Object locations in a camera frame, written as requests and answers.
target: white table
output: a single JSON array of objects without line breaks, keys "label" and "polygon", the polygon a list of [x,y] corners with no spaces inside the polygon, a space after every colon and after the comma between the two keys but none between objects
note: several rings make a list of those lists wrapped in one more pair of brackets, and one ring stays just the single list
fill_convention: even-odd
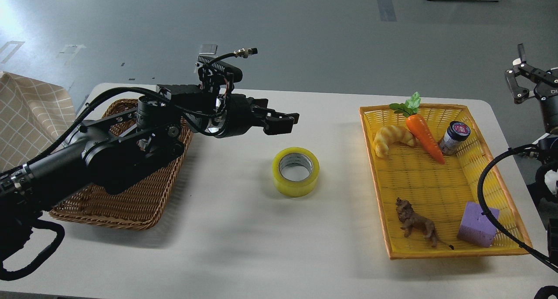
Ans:
[{"label": "white table", "polygon": [[[89,100],[114,86],[97,86]],[[556,283],[556,274],[530,255],[388,259],[358,108],[405,98],[235,92],[269,98],[279,112],[298,112],[299,124],[281,136],[261,128],[226,139],[195,135],[159,224],[138,232],[61,222],[66,238],[58,251],[32,275],[0,282],[0,289],[106,299],[524,299]],[[508,148],[487,103],[423,102],[467,105],[492,154]],[[289,146],[307,148],[320,162],[317,187],[302,198],[287,198],[272,183],[271,161]],[[544,227],[514,160],[499,168],[534,247],[546,253]],[[34,234],[28,257],[42,248],[38,241],[46,243],[41,238],[52,235]],[[20,255],[6,267],[28,260]]]}]

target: purple sponge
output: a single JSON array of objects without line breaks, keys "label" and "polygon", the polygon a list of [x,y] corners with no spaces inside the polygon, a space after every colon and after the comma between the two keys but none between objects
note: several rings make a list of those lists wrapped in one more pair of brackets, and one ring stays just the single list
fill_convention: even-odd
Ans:
[{"label": "purple sponge", "polygon": [[[498,208],[489,207],[494,217],[498,219],[500,210]],[[488,248],[494,241],[496,236],[496,227],[492,225],[490,220],[482,215],[483,209],[475,202],[467,202],[457,238],[466,242],[480,245]]]}]

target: croissant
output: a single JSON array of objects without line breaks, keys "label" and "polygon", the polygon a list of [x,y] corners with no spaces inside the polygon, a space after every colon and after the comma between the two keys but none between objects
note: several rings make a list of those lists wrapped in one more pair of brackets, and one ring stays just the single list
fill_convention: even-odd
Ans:
[{"label": "croissant", "polygon": [[380,158],[387,157],[389,144],[403,142],[408,146],[416,146],[415,136],[402,126],[383,126],[374,137],[374,151]]}]

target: lion figurine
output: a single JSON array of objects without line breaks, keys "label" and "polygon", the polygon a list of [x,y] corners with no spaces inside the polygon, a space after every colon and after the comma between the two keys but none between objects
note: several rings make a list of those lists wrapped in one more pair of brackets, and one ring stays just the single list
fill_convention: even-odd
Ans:
[{"label": "lion figurine", "polygon": [[438,241],[441,241],[436,232],[436,227],[434,222],[427,219],[424,216],[417,214],[412,207],[412,204],[407,200],[401,200],[397,198],[396,201],[396,211],[399,221],[403,223],[401,229],[405,230],[403,236],[405,238],[411,235],[414,227],[421,228],[424,230],[424,238],[430,239],[432,241],[432,247],[436,248]]}]

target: orange carrot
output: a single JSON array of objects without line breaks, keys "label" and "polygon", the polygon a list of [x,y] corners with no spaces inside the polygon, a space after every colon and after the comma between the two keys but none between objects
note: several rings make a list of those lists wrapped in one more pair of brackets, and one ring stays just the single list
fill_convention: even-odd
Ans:
[{"label": "orange carrot", "polygon": [[432,132],[428,128],[426,121],[424,118],[417,114],[419,112],[419,105],[420,105],[420,95],[418,92],[415,92],[411,98],[405,103],[393,103],[389,104],[389,108],[395,110],[397,114],[403,114],[407,118],[405,124],[407,124],[407,128],[416,136],[416,138],[422,144],[424,150],[426,150],[435,160],[438,162],[445,164],[444,155],[438,146],[438,142],[434,140],[432,136]]},{"label": "orange carrot", "polygon": [[414,114],[407,117],[405,124],[409,131],[416,136],[416,138],[422,144],[424,150],[426,150],[435,160],[441,164],[445,164],[444,155],[438,146],[438,142],[434,140],[432,132],[428,128],[426,121],[420,114]]}]

